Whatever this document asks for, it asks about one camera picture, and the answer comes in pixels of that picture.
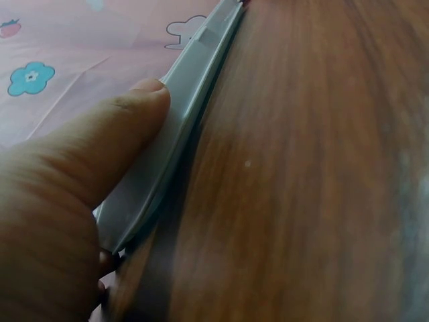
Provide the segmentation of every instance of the blue flower print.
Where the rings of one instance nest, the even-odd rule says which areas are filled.
[[[12,73],[7,92],[11,96],[38,94],[54,75],[55,70],[51,66],[46,66],[43,62],[30,62],[25,68],[18,68]]]

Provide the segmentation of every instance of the strawberry print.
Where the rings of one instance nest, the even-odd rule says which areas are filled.
[[[3,22],[0,25],[0,38],[9,38],[18,33],[21,29],[21,24],[18,23],[19,19]]]

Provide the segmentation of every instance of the wood grain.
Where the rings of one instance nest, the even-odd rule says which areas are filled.
[[[201,128],[126,321],[429,321],[429,1],[252,0]]]

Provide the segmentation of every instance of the pink tablecloth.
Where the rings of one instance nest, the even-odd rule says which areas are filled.
[[[0,150],[163,76],[218,0],[0,0]]]

